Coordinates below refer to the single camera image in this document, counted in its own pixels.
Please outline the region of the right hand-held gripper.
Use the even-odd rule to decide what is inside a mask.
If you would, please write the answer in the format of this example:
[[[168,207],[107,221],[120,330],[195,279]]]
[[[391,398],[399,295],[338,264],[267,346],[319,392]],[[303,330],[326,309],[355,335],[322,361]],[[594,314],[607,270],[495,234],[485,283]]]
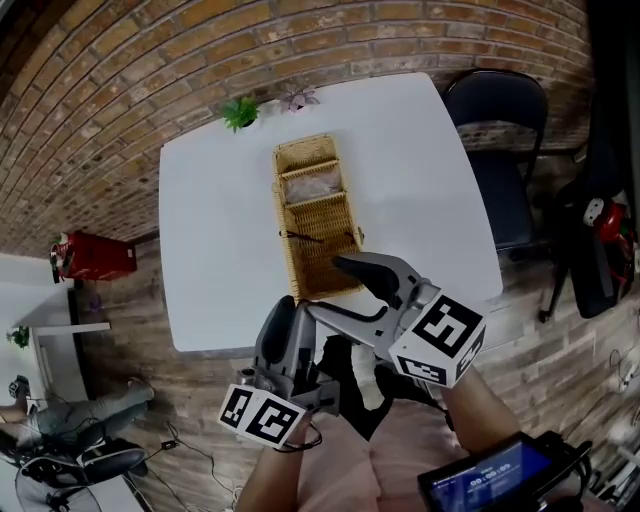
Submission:
[[[358,280],[386,303],[365,316],[326,302],[308,302],[319,323],[355,343],[374,349],[398,373],[452,388],[483,346],[484,311],[427,279],[403,259],[374,252],[332,258],[332,265]]]

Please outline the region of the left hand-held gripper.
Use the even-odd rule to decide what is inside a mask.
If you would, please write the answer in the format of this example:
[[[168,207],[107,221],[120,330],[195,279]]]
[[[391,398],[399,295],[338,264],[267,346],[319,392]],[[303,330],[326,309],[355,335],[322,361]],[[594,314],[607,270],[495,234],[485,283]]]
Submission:
[[[296,306],[290,295],[282,297],[256,339],[254,363],[259,367],[238,372],[238,382],[229,386],[218,422],[264,446],[282,448],[306,414],[336,415],[340,384],[311,368],[315,350],[316,320],[307,305]],[[287,375],[264,369],[281,363],[285,355]]]

